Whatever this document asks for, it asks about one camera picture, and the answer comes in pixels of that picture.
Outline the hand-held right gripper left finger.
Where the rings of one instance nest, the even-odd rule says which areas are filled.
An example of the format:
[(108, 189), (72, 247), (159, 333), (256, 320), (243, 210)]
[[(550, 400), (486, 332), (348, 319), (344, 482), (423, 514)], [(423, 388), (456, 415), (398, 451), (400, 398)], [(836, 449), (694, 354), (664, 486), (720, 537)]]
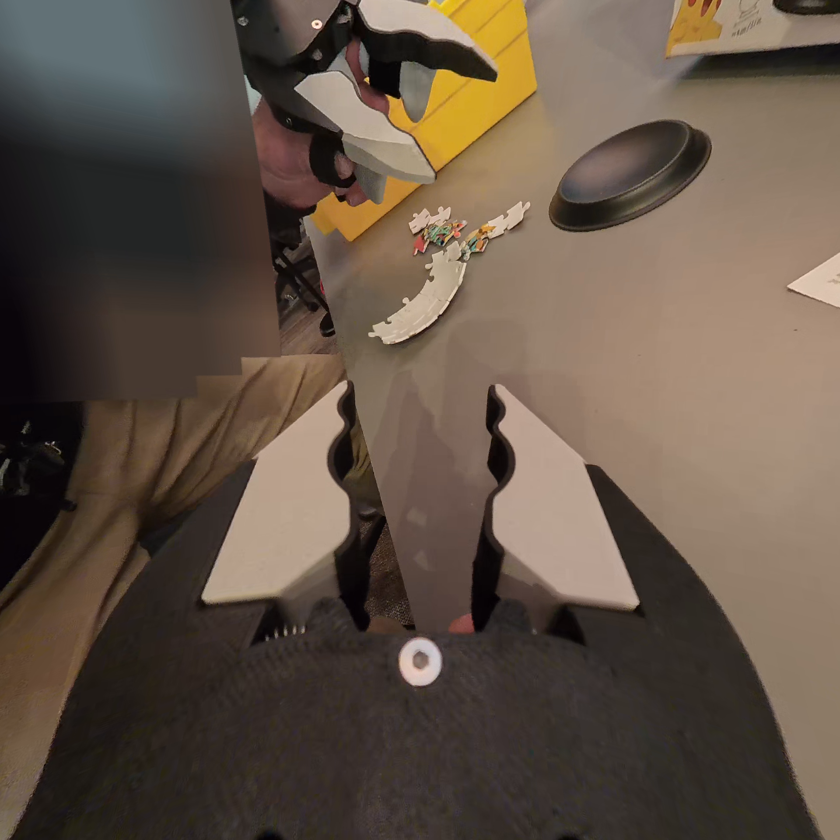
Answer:
[(201, 595), (205, 606), (268, 608), (277, 632), (305, 632), (322, 599), (365, 629), (370, 562), (344, 480), (354, 462), (354, 388), (341, 381), (255, 458)]

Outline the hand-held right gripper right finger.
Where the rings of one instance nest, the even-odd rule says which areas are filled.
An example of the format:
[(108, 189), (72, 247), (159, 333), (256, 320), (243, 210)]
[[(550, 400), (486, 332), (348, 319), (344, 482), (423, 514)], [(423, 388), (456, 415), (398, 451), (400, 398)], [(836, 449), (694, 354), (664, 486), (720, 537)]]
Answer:
[(569, 605), (633, 612), (641, 604), (584, 458), (503, 385), (487, 394), (486, 500), (471, 582), (484, 629), (502, 601), (548, 632)]

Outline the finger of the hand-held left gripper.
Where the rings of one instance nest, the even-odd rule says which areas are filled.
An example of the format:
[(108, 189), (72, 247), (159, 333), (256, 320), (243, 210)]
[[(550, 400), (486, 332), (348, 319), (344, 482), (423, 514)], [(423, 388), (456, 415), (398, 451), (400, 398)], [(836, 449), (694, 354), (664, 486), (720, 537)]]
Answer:
[(383, 203), (388, 179), (419, 185), (435, 182), (436, 171), (414, 137), (364, 103), (349, 71), (310, 75), (294, 90), (340, 135), (343, 154), (354, 163), (356, 181), (367, 200)]
[(439, 71), (468, 79), (497, 80), (494, 59), (449, 17), (428, 4), (359, 1), (356, 38), (366, 80), (378, 92), (400, 100), (413, 123), (424, 118)]

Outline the puzzle pieces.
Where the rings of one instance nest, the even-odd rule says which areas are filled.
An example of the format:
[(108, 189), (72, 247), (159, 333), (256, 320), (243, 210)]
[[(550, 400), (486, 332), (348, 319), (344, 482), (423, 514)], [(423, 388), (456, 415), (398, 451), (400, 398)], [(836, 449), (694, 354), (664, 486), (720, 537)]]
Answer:
[(415, 213), (408, 224), (413, 235), (413, 256), (438, 248), (448, 260), (466, 262), (474, 254), (483, 253), (490, 241), (520, 225), (530, 207), (530, 202), (519, 202), (470, 232), (466, 230), (466, 220), (453, 218), (450, 207), (441, 206), (435, 213), (424, 209)]

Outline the white curved assembled puzzle section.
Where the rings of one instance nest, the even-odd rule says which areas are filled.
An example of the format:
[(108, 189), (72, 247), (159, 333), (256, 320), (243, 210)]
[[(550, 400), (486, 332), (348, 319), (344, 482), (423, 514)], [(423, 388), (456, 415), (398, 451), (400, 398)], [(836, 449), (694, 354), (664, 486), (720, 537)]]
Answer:
[(458, 243), (438, 251), (427, 264), (429, 278), (412, 299), (405, 298), (402, 307), (383, 322), (376, 323), (368, 333), (383, 344), (405, 342), (435, 323), (455, 298), (463, 283), (466, 262), (461, 258)]

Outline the person's left hand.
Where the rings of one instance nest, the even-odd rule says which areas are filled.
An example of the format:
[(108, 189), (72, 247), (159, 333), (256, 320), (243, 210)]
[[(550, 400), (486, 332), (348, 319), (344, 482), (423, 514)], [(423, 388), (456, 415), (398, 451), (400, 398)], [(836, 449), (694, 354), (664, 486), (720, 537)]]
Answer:
[[(354, 38), (345, 50), (345, 58), (359, 86), (362, 101), (387, 117), (389, 100), (366, 80), (361, 65), (361, 47), (361, 42)], [(261, 185), (280, 204), (305, 209), (317, 205), (330, 192), (344, 195), (345, 202), (352, 207), (368, 201), (358, 182), (347, 188), (321, 183), (309, 164), (312, 137), (279, 124), (262, 99), (255, 106), (251, 120)], [(342, 178), (354, 173), (354, 163), (342, 154), (336, 156), (335, 166)]]

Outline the black chair base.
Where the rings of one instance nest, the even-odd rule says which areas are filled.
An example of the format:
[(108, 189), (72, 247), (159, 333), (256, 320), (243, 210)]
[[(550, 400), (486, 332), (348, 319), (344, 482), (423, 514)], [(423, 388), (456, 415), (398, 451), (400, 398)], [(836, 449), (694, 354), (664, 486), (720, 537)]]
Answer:
[(323, 338), (335, 335), (332, 315), (323, 288), (312, 243), (301, 220), (291, 222), (268, 216), (272, 266), (276, 273), (276, 299), (285, 287), (293, 289), (310, 312), (322, 311), (319, 330)]

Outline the dark object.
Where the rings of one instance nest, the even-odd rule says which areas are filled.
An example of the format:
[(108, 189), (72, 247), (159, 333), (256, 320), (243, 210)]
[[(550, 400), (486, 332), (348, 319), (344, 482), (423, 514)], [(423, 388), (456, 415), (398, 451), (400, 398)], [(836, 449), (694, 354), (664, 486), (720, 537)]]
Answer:
[(62, 511), (85, 426), (80, 402), (1, 407), (1, 587), (21, 570)]

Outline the black round stand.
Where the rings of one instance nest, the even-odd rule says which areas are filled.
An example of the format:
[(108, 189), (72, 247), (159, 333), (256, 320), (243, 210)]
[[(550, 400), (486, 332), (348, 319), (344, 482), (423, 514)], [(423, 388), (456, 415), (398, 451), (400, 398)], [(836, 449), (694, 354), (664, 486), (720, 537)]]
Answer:
[(549, 219), (571, 233), (632, 221), (692, 183), (709, 162), (711, 149), (706, 132), (680, 120), (626, 129), (585, 152), (563, 174)]

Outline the printed white yellow box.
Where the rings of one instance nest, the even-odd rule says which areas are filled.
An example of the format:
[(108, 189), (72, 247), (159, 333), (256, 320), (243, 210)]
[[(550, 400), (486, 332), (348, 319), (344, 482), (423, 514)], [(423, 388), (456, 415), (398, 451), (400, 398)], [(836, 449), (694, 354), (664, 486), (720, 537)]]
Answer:
[(839, 15), (783, 14), (772, 1), (675, 2), (665, 57), (735, 55), (839, 43)]

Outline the white paper sheet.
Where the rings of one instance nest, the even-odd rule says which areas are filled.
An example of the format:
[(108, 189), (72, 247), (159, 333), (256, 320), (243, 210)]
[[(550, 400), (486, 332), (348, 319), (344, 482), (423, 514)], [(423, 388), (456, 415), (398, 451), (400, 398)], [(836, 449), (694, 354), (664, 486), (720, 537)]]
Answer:
[(839, 309), (840, 255), (825, 260), (787, 286), (787, 290)]

